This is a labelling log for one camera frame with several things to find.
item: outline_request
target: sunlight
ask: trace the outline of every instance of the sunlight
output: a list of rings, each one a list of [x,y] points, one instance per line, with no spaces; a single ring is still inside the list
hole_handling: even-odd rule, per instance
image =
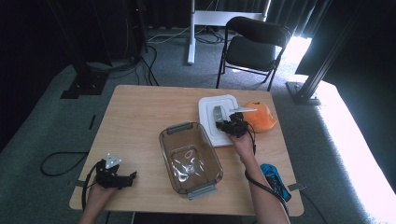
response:
[[[283,53],[282,60],[285,63],[299,63],[308,50],[311,40],[311,38],[302,38],[299,36],[292,37]]]
[[[234,73],[237,73],[237,72],[244,72],[244,71],[248,71],[248,70],[250,70],[250,69],[248,69],[248,68],[244,68],[244,67],[240,67],[240,69],[232,69],[232,71],[234,72]]]
[[[317,94],[323,118],[361,204],[374,223],[396,223],[396,195],[377,165],[359,127],[334,85],[322,81]]]

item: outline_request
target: metal stand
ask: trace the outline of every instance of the metal stand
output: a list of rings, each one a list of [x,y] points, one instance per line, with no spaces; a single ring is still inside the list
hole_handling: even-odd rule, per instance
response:
[[[286,83],[293,102],[297,105],[320,105],[320,100],[315,93],[311,94],[308,99],[301,95],[303,85],[303,82]]]
[[[86,64],[84,55],[82,54],[78,42],[74,37],[67,18],[57,0],[47,0],[47,5],[55,17],[60,33],[66,42],[65,51],[72,61],[72,65],[77,72],[77,76],[73,81],[70,89],[64,91],[61,99],[77,99],[80,95],[100,95],[106,84],[107,73],[95,73]]]

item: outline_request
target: black chair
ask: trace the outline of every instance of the black chair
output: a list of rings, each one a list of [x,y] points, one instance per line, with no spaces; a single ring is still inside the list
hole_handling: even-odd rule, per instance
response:
[[[230,31],[235,31],[239,35],[234,36],[228,44]],[[224,48],[216,89],[219,88],[220,77],[228,67],[263,75],[265,79],[262,83],[271,77],[267,91],[271,90],[276,69],[289,40],[290,32],[285,26],[246,17],[230,19],[225,26]]]

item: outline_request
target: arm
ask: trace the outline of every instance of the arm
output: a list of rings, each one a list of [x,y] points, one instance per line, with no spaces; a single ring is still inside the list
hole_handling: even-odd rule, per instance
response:
[[[233,142],[241,162],[245,165],[248,175],[264,186],[271,188],[262,174],[262,170],[260,169],[256,158],[254,157],[253,145],[249,134],[246,133],[240,138],[230,135],[229,138]],[[290,223],[282,203],[274,197],[274,195],[250,182],[249,188],[254,211],[259,224]]]
[[[108,200],[117,191],[116,188],[105,189],[99,184],[94,184],[90,187],[87,205],[82,213],[79,224],[94,224],[97,217],[105,208]]]

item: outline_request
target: black stand base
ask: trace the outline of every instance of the black stand base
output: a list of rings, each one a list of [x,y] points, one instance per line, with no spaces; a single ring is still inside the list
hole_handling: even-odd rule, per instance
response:
[[[286,86],[289,89],[289,93],[291,95],[291,98],[293,99],[293,102],[296,105],[321,105],[320,100],[316,94],[313,94],[311,96],[311,98],[308,100],[301,98],[301,94],[298,94],[298,93],[303,85],[304,85],[303,82],[287,82],[286,83]]]
[[[92,80],[83,83],[77,74],[69,90],[62,93],[61,99],[77,99],[80,95],[101,95],[108,73],[92,71],[92,77]]]

